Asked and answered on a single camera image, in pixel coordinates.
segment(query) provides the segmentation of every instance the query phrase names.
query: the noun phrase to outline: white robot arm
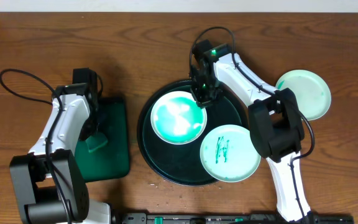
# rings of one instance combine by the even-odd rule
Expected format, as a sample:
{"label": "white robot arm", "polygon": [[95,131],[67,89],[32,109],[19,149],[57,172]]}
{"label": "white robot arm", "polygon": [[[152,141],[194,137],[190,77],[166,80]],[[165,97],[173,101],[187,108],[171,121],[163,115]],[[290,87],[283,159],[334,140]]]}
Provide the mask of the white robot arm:
{"label": "white robot arm", "polygon": [[[79,139],[85,140],[97,127],[96,113],[97,74],[88,68],[73,72],[73,84],[58,86],[55,90],[52,113],[41,137],[27,155],[12,158],[10,170],[17,205],[23,223],[64,223],[67,221],[62,200],[56,187],[38,188],[36,182],[56,174],[62,194],[66,198],[72,222],[84,224],[110,224],[111,207],[91,200],[74,153]],[[50,159],[47,165],[45,138],[61,112],[50,137]]]}
{"label": "white robot arm", "polygon": [[[193,74],[191,77],[195,82],[198,82],[198,84],[192,88],[192,92],[195,100],[200,106],[208,106],[208,104],[213,102],[214,97],[216,96],[215,93],[219,91],[219,87],[222,86],[222,84],[237,95],[237,97],[248,108],[251,108],[257,100],[260,103],[264,100],[269,100],[271,97],[269,94],[260,91],[261,87],[271,93],[277,91],[275,87],[261,80],[242,62],[240,56],[235,54],[234,57],[238,66],[249,78],[258,83],[258,86],[252,84],[234,65],[232,53],[228,50],[227,45],[221,45],[212,49],[209,42],[205,40],[204,42],[200,42],[199,46],[195,47],[193,53],[199,63],[200,69],[197,70],[194,68],[192,70]],[[274,107],[271,107],[268,114],[274,113]],[[250,122],[250,128],[260,128],[255,126],[253,127],[253,124],[254,123]],[[294,150],[290,153],[286,153],[284,156],[275,156],[275,161],[271,159],[268,154],[261,155],[263,157],[268,157],[267,162],[270,166],[270,170],[272,171],[277,193],[277,210],[288,222],[297,221],[303,218],[302,214],[307,214],[310,211],[310,207],[303,192],[299,160],[294,161],[293,170],[295,173],[296,187],[303,213],[301,212],[298,201],[296,200],[295,188],[293,185],[290,161],[292,158],[299,155],[299,151]]]}

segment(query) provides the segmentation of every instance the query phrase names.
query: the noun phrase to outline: wooden table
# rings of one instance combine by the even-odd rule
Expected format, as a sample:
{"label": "wooden table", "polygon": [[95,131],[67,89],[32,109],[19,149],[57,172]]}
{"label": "wooden table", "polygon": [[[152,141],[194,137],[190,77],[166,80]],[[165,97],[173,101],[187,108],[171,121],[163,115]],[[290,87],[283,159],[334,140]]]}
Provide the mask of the wooden table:
{"label": "wooden table", "polygon": [[[152,171],[137,146],[144,103],[160,87],[187,78],[191,43],[216,25],[235,32],[242,59],[270,84],[293,69],[314,71],[328,83],[331,108],[311,122],[317,146],[301,162],[305,195],[313,210],[350,213],[358,224],[358,14],[0,13],[0,71],[23,69],[57,86],[71,82],[73,68],[89,67],[104,78],[105,96],[126,97],[131,171],[121,179],[89,183],[91,198],[121,211],[275,210],[266,161],[239,183],[184,187]],[[223,31],[206,37],[215,44],[230,41]],[[5,80],[22,94],[50,99],[30,78],[10,74]],[[0,223],[20,221],[9,162],[36,142],[50,110],[0,86]],[[305,149],[309,143],[306,137]]]}

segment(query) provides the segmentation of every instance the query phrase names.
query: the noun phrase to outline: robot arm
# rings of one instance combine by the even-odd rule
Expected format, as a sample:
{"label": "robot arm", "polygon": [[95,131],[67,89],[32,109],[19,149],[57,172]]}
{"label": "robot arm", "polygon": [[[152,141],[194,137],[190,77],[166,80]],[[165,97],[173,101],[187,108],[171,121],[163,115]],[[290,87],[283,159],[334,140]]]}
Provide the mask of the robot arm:
{"label": "robot arm", "polygon": [[[272,171],[278,212],[288,222],[303,218],[296,200],[289,166],[291,158],[300,155],[300,141],[304,138],[301,119],[289,105],[289,103],[297,105],[294,94],[289,89],[278,91],[262,81],[242,62],[238,54],[235,54],[236,62],[248,77],[263,89],[287,100],[278,103],[276,98],[260,91],[236,69],[228,45],[213,48],[207,40],[204,40],[195,46],[193,53],[200,68],[198,70],[193,67],[191,70],[191,78],[196,83],[191,90],[198,105],[208,106],[217,100],[222,86],[229,88],[239,97],[249,109],[252,143],[258,153],[267,158]],[[272,123],[270,115],[274,113],[282,113],[281,122]],[[303,192],[299,164],[299,160],[294,161],[293,168],[303,213],[307,214],[310,207]]]}
{"label": "robot arm", "polygon": [[[97,74],[88,68],[74,69],[73,84],[58,86],[56,92],[63,103],[63,111],[50,141],[50,157],[70,208],[69,215],[75,223],[110,224],[110,206],[90,200],[74,158],[77,141],[92,135],[98,125]],[[67,220],[56,187],[39,188],[36,184],[51,176],[45,162],[45,137],[59,109],[55,98],[41,137],[27,155],[15,156],[11,161],[11,178],[23,223],[63,223]]]}

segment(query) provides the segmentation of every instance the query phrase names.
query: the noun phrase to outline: green pad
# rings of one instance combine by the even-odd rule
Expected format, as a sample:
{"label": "green pad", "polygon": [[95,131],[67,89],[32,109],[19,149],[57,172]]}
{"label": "green pad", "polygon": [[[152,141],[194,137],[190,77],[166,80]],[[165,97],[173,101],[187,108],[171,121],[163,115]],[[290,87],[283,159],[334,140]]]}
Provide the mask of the green pad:
{"label": "green pad", "polygon": [[99,112],[104,119],[98,132],[86,141],[78,141],[75,148],[75,161],[85,182],[116,179],[129,172],[124,100],[100,99]]}

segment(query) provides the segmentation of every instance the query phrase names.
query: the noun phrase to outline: paper plate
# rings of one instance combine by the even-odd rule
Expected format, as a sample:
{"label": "paper plate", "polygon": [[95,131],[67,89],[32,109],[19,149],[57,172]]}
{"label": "paper plate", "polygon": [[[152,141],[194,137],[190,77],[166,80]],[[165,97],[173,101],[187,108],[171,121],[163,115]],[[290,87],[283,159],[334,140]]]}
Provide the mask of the paper plate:
{"label": "paper plate", "polygon": [[260,155],[251,142],[249,131],[231,124],[217,127],[205,136],[200,158],[205,170],[224,182],[248,178],[260,163]]}
{"label": "paper plate", "polygon": [[322,117],[331,105],[331,92],[327,83],[313,72],[306,70],[287,72],[278,80],[276,88],[292,90],[299,110],[308,120]]}
{"label": "paper plate", "polygon": [[205,129],[206,120],[205,108],[199,108],[191,93],[185,91],[161,96],[150,116],[154,132],[171,144],[186,144],[197,139]]}

